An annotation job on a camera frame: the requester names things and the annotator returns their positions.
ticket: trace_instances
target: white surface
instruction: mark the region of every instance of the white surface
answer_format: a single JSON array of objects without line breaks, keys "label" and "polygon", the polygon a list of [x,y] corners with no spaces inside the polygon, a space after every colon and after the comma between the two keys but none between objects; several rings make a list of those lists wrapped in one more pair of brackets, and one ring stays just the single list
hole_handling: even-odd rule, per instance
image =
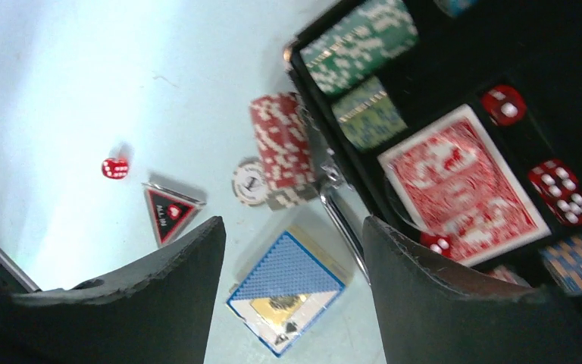
[{"label": "white surface", "polygon": [[[385,362],[359,273],[282,359],[224,307],[259,232],[288,213],[231,191],[256,155],[247,106],[291,88],[283,45],[329,4],[0,0],[0,246],[45,290],[119,268],[155,249],[141,183],[169,177],[208,196],[192,226],[222,215],[227,227],[207,363]],[[130,173],[104,178],[121,143]],[[319,204],[308,210],[346,251]]]}]

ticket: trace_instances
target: red playing card deck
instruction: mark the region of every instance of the red playing card deck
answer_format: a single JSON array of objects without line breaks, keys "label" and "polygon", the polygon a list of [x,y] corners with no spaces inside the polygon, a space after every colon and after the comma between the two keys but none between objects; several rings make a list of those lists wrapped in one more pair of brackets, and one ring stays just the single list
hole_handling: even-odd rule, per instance
[{"label": "red playing card deck", "polygon": [[299,95],[262,96],[251,102],[250,111],[269,190],[315,182]]},{"label": "red playing card deck", "polygon": [[468,105],[378,157],[420,228],[449,236],[451,259],[472,266],[549,235]]}]

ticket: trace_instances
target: white poker chip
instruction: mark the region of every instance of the white poker chip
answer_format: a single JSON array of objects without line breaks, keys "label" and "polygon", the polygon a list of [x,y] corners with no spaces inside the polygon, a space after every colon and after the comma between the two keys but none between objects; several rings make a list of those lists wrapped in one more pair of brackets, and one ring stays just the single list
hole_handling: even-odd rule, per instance
[{"label": "white poker chip", "polygon": [[268,188],[262,163],[250,159],[239,164],[233,172],[233,193],[247,206],[259,206],[266,202]]}]

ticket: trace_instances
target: white card border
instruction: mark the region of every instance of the white card border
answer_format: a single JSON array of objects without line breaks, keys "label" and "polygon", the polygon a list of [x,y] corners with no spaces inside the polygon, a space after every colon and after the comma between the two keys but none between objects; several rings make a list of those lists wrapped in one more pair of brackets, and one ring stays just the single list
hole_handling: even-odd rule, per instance
[{"label": "white card border", "polygon": [[518,181],[516,176],[514,176],[514,173],[512,173],[512,170],[505,162],[503,155],[498,150],[498,148],[496,148],[496,144],[494,144],[492,138],[485,130],[485,127],[478,120],[478,116],[476,116],[474,110],[472,110],[472,108],[467,104],[461,105],[460,107],[451,111],[450,113],[438,119],[437,121],[434,121],[432,124],[428,125],[422,130],[419,130],[417,133],[410,136],[406,140],[403,140],[401,143],[398,143],[392,148],[389,148],[387,151],[380,154],[377,159],[380,163],[380,166],[383,168],[385,175],[390,180],[390,183],[392,184],[394,190],[400,197],[400,200],[402,204],[405,206],[405,209],[407,210],[408,214],[414,220],[414,223],[420,228],[427,229],[427,226],[425,225],[423,218],[418,213],[418,210],[416,209],[416,206],[412,202],[411,198],[409,198],[407,191],[398,181],[398,178],[396,177],[396,174],[393,172],[393,169],[389,166],[389,163],[393,159],[397,158],[402,153],[404,153],[406,150],[410,149],[411,147],[419,143],[422,143],[422,140],[425,136],[431,135],[432,133],[436,133],[438,131],[441,131],[442,129],[447,128],[449,125],[454,124],[460,118],[467,118],[470,121],[478,136],[483,140],[483,144],[492,155],[492,158],[496,161],[496,164],[503,173],[503,176],[505,176],[505,179],[510,183],[510,186],[514,190],[515,194],[518,196],[520,201],[523,203],[523,206],[526,208],[527,213],[530,215],[530,217],[532,218],[534,223],[537,224],[538,227],[537,230],[530,232],[528,234],[521,235],[517,239],[510,241],[510,243],[505,243],[501,246],[494,247],[492,249],[487,249],[482,253],[475,254],[470,258],[459,261],[459,263],[463,265],[472,266],[481,262],[485,262],[486,260],[489,260],[496,256],[500,256],[503,253],[507,253],[509,251],[517,249],[518,247],[526,245],[542,237],[546,237],[550,234],[550,229],[548,228],[548,225],[541,217],[539,210],[534,205],[534,203],[527,195],[525,190],[523,190],[521,183]]}]

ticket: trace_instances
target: poker set case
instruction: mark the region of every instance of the poker set case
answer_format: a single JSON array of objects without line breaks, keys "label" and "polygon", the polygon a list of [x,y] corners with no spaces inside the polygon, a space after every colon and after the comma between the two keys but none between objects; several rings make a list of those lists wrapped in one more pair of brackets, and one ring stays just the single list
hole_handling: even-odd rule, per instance
[{"label": "poker set case", "polygon": [[[333,158],[372,215],[407,231],[405,207],[386,180],[378,155],[467,104],[480,119],[512,173],[530,197],[550,235],[476,265],[527,260],[542,246],[578,234],[544,204],[528,179],[539,163],[558,158],[582,189],[582,2],[483,0],[460,17],[445,15],[433,1],[404,0],[418,29],[418,43],[376,69],[407,128],[360,151],[347,140],[332,111],[336,97],[321,91],[301,51],[364,2],[343,0],[298,33],[284,52],[296,85]],[[529,122],[499,128],[480,98],[499,84],[513,86],[527,105]]]}]

